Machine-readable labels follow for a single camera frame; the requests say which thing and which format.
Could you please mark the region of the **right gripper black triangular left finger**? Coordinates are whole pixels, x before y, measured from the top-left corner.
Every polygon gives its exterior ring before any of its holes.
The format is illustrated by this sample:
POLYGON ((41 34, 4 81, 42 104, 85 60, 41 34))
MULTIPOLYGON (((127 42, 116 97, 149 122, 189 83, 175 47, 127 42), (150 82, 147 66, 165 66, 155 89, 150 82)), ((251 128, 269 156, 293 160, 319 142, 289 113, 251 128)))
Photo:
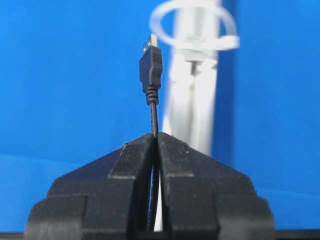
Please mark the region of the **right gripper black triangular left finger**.
POLYGON ((26 240, 127 240, 147 229, 155 139, 145 134, 52 184, 30 212, 26 240))

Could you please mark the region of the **right gripper black triangular right finger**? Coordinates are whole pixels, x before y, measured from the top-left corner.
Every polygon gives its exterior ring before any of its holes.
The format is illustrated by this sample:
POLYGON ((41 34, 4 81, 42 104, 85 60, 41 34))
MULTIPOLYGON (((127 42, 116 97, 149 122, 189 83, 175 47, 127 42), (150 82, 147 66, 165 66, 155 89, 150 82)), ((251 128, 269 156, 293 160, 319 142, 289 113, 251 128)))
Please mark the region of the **right gripper black triangular right finger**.
POLYGON ((273 240, 266 200, 248 176, 158 135, 165 228, 171 240, 273 240))

